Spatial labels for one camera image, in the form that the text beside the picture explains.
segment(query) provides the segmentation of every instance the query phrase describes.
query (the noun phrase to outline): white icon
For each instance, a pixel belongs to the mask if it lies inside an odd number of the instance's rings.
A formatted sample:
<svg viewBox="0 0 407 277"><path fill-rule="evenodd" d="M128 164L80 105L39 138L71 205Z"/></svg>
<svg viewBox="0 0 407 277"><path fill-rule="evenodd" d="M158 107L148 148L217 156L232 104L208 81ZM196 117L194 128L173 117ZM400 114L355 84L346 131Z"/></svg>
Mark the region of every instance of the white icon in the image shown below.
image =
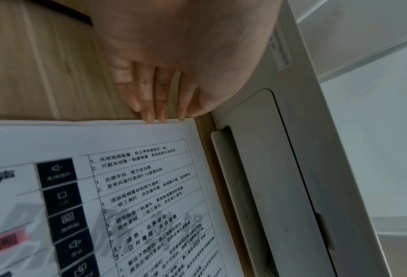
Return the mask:
<svg viewBox="0 0 407 277"><path fill-rule="evenodd" d="M62 169L62 167L60 165L58 165L58 164L56 164L55 166L53 166L51 168L52 171L60 171L61 169Z"/></svg>
<svg viewBox="0 0 407 277"><path fill-rule="evenodd" d="M82 276L87 268L88 266L86 265L86 263L79 265L79 268L76 271L74 271L74 276L75 277Z"/></svg>
<svg viewBox="0 0 407 277"><path fill-rule="evenodd" d="M68 197L68 194L66 193L66 191L62 191L62 192L59 192L59 193L57 194L57 198L58 198L59 200L65 199L65 198L67 198L67 197Z"/></svg>
<svg viewBox="0 0 407 277"><path fill-rule="evenodd" d="M77 248L81 243L81 240L74 240L69 244L69 249Z"/></svg>
<svg viewBox="0 0 407 277"><path fill-rule="evenodd" d="M71 221L73 221L74 219L75 219L75 218L74 218L74 213L73 213L73 212L70 212L70 213L67 213L67 214L62 215L62 223L63 223L63 224L68 223L68 222L71 222Z"/></svg>

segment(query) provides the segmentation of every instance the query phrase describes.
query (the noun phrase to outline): printer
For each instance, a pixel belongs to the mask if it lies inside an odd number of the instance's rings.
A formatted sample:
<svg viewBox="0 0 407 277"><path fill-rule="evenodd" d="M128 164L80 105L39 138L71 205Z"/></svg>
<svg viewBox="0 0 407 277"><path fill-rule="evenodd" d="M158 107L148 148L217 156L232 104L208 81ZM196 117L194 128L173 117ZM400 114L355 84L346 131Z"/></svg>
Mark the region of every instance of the printer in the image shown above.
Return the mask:
<svg viewBox="0 0 407 277"><path fill-rule="evenodd" d="M390 270L287 1L212 141L257 277Z"/></svg>

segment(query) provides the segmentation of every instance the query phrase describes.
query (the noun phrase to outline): desk surface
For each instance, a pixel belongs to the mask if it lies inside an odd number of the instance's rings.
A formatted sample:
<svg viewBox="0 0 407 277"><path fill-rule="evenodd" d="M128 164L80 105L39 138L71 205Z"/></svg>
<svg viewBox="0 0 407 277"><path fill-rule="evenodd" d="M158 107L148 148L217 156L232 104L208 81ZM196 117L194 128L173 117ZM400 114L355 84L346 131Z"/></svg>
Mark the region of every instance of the desk surface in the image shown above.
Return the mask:
<svg viewBox="0 0 407 277"><path fill-rule="evenodd" d="M86 13L83 0L58 0ZM176 117L178 76L169 118ZM25 0L0 0L0 120L140 119L121 101L91 26ZM196 118L245 276L253 276L211 142L210 114Z"/></svg>

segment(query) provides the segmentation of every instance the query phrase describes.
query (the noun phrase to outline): hand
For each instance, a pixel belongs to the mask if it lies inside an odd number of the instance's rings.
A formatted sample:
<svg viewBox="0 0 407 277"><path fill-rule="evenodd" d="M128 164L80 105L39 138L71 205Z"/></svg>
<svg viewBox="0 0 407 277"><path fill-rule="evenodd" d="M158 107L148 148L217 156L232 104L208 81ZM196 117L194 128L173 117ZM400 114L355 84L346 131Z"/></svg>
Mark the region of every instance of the hand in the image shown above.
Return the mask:
<svg viewBox="0 0 407 277"><path fill-rule="evenodd" d="M282 0L87 0L122 98L142 119L202 115L237 93L261 55Z"/></svg>

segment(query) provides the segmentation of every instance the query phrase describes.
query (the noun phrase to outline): wooden desk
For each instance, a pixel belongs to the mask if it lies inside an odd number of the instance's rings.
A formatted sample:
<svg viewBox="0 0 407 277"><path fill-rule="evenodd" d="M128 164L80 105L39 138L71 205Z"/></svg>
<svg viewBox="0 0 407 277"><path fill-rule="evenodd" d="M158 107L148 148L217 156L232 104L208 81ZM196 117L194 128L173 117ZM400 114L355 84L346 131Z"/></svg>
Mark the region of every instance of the wooden desk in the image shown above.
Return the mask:
<svg viewBox="0 0 407 277"><path fill-rule="evenodd" d="M83 0L58 0L86 13ZM178 76L169 117L176 117ZM25 0L0 0L0 119L139 119L121 101L91 26ZM245 276L254 276L212 146L210 114L196 124Z"/></svg>

